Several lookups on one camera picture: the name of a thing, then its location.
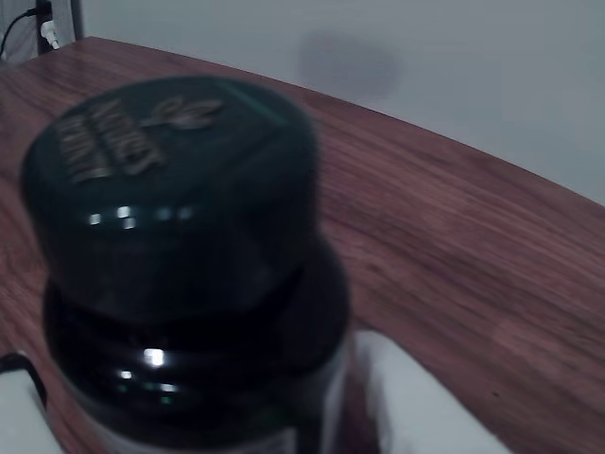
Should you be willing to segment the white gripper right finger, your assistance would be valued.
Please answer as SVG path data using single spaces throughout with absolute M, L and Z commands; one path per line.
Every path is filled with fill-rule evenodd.
M 382 453 L 510 451 L 394 340 L 356 332 L 355 364 Z

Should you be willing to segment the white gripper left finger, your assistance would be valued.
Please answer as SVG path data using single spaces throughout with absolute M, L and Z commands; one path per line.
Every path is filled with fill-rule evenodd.
M 0 398 L 3 454 L 64 453 L 48 422 L 46 388 L 21 352 L 1 357 Z

